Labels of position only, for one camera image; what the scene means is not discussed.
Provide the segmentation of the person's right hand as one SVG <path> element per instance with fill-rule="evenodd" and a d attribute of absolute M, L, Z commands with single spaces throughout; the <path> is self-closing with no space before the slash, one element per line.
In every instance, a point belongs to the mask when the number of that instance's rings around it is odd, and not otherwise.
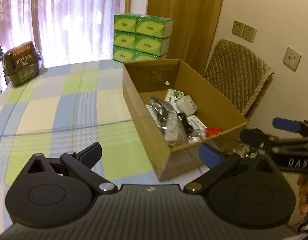
<path fill-rule="evenodd" d="M 308 177 L 300 175 L 297 180 L 299 186 L 299 211 L 300 216 L 305 217 L 308 213 Z"/>

